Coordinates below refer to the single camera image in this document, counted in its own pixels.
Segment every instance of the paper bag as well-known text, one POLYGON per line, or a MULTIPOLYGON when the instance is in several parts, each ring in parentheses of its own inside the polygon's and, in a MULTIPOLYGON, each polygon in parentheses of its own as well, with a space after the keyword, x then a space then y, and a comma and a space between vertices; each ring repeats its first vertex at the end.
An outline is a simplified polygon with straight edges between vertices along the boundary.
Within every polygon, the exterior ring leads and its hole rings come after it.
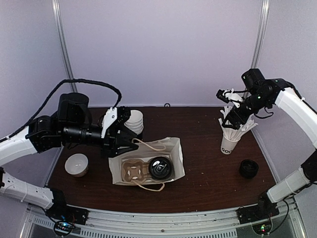
MULTIPOLYGON (((113 184, 136 185, 136 184, 125 182, 122 180, 122 175, 121 175, 122 162, 126 160, 131 160, 131 159, 141 159, 144 162, 148 162, 149 160, 157 156, 168 157, 170 161, 173 163, 173 167, 174 167, 173 174, 169 180, 165 180, 164 182, 173 182, 185 176, 185 170, 183 167, 183 153, 182 153, 182 147, 180 145, 179 138, 167 137, 162 140, 146 142, 146 143, 156 149, 161 149, 165 147, 165 150, 154 151, 148 146, 142 143, 138 143, 139 148, 137 150, 124 153, 114 158, 109 158, 109 167, 112 173, 113 184)), ((145 182, 143 182, 142 185, 159 184, 159 183, 162 183, 162 182, 148 179, 145 182)))

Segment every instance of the black lid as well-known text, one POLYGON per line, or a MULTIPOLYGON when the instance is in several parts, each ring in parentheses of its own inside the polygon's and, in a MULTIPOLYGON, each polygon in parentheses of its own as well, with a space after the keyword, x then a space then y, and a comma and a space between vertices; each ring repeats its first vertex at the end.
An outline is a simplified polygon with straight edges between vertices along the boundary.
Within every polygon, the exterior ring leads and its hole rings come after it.
POLYGON ((149 171, 154 179, 168 179, 172 174, 173 165, 168 158, 159 156, 150 161, 149 171))
POLYGON ((239 172, 242 177, 246 179, 252 179, 257 175, 259 170, 258 164, 253 160, 244 160, 241 162, 239 172))

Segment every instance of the brown tabletop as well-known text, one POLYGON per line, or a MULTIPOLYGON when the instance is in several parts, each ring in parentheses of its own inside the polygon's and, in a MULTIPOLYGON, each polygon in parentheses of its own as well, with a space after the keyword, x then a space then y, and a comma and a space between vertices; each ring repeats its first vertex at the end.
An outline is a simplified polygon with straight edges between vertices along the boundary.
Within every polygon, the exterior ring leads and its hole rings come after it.
MULTIPOLYGON (((100 149, 91 146, 64 148, 49 187, 61 189, 70 205, 120 212, 193 212, 256 203, 258 195, 275 184, 273 176, 251 132, 241 138, 232 154, 221 153, 222 131, 217 120, 220 109, 139 108, 144 114, 144 141, 167 136, 181 139, 186 176, 167 183, 161 192, 113 185, 107 159, 101 159, 100 149), (73 178, 64 169, 67 158, 76 153, 89 159, 89 171, 82 178, 73 178), (255 178, 239 175, 244 159, 258 163, 255 178)), ((105 109, 91 112, 96 122, 105 109)))

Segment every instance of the metal pole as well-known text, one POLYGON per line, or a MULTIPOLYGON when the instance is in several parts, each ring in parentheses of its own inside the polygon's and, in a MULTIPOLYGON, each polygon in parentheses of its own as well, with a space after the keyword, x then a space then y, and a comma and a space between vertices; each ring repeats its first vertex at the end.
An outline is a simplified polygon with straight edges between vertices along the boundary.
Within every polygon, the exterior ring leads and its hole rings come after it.
MULTIPOLYGON (((61 46, 61 50, 62 50, 62 54, 63 54, 65 70, 66 70, 68 78, 74 79, 74 75, 73 75, 73 71, 71 69, 70 60, 69 60, 67 47, 66 47, 63 24, 62 24, 61 15, 60 15, 60 9, 59 9, 59 0, 52 0, 52 4, 53 4, 53 13, 54 13, 55 21, 56 21, 56 27, 57 27, 57 31, 58 31, 60 46, 61 46)), ((75 83, 71 83, 70 87, 71 87, 71 90, 73 92, 75 92, 75 93, 78 92, 75 83)))
MULTIPOLYGON (((258 36, 256 40, 256 45, 254 48, 251 68, 257 68, 259 65, 259 59, 261 55, 261 50, 262 50, 266 26, 267 26, 268 11, 269 11, 269 0, 263 0, 260 21, 259 21, 259 28, 258 28, 258 36)), ((246 98, 247 96, 248 96, 248 93, 244 93, 243 97, 246 98)))

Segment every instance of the straw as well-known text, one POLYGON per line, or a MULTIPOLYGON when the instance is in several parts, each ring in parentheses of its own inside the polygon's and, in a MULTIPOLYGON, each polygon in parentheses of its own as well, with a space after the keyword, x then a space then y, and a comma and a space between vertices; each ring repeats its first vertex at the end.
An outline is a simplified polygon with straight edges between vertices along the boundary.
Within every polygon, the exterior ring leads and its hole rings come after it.
MULTIPOLYGON (((230 112, 230 110, 232 109, 231 106, 225 106, 224 110, 220 110, 220 112, 223 114, 223 118, 226 118, 226 116, 228 115, 228 113, 230 112)), ((254 122, 254 120, 251 118, 252 116, 249 117, 247 123, 245 123, 244 125, 241 125, 240 128, 238 130, 235 129, 231 129, 231 128, 224 128, 222 126, 222 119, 219 118, 219 123, 221 125, 221 129, 223 131, 223 136, 226 137, 228 140, 231 141, 238 141, 240 140, 240 138, 247 133, 249 130, 251 130, 252 128, 254 128, 257 123, 254 122)))

